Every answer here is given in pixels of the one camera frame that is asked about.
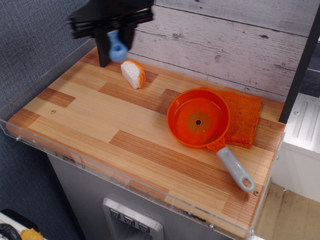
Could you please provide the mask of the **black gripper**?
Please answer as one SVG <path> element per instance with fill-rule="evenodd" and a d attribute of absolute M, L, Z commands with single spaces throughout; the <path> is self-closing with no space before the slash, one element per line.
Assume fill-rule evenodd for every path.
<path fill-rule="evenodd" d="M 137 25 L 153 20 L 153 0 L 90 0 L 67 17 L 75 39 L 119 30 L 119 39 L 132 48 Z"/>

